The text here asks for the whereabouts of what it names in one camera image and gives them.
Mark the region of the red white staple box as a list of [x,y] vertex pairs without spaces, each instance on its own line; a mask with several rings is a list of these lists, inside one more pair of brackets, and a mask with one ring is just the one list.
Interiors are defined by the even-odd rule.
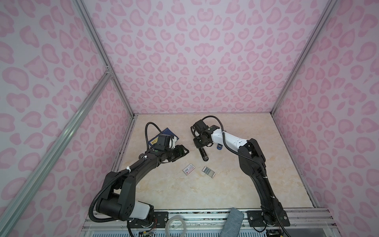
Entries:
[[185,175],[189,175],[192,171],[195,170],[195,166],[193,164],[189,164],[188,166],[186,166],[184,169],[183,169],[183,173]]

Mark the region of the silver staple tray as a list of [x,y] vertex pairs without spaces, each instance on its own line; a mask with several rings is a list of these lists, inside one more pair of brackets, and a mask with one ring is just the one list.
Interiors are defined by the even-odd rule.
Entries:
[[206,175],[208,175],[209,177],[211,178],[214,178],[215,175],[216,175],[216,172],[213,171],[212,169],[210,169],[209,167],[205,166],[203,169],[202,169],[202,172],[205,173]]

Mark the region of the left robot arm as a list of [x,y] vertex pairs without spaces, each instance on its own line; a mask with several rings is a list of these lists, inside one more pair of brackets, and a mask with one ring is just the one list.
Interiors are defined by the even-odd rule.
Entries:
[[159,134],[158,141],[142,153],[138,161],[119,172],[109,172],[101,190],[90,204],[88,216],[96,223],[133,219],[152,222],[154,207],[136,200],[137,184],[163,163],[173,163],[189,150],[176,145],[172,135]]

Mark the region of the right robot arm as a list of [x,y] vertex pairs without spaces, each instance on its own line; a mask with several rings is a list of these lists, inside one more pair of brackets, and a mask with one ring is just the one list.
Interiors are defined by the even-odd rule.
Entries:
[[204,148],[214,144],[222,145],[228,151],[238,156],[239,167],[254,183],[261,202],[262,214],[260,221],[264,226],[289,226],[287,213],[268,180],[265,156],[255,139],[243,139],[224,130],[221,121],[215,116],[206,116],[190,127],[193,142],[203,160],[209,160]]

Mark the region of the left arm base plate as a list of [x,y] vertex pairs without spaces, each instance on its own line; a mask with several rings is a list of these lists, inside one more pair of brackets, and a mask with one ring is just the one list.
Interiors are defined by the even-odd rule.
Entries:
[[132,229],[151,229],[152,227],[165,228],[168,219],[167,211],[155,211],[153,214],[149,214],[144,220],[133,219],[129,225]]

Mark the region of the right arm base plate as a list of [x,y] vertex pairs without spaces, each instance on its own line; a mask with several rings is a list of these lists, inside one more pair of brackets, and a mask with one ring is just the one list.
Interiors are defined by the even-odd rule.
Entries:
[[277,211],[273,213],[264,213],[262,210],[247,211],[247,218],[250,227],[280,227],[277,217],[284,227],[289,227],[290,220],[286,211]]

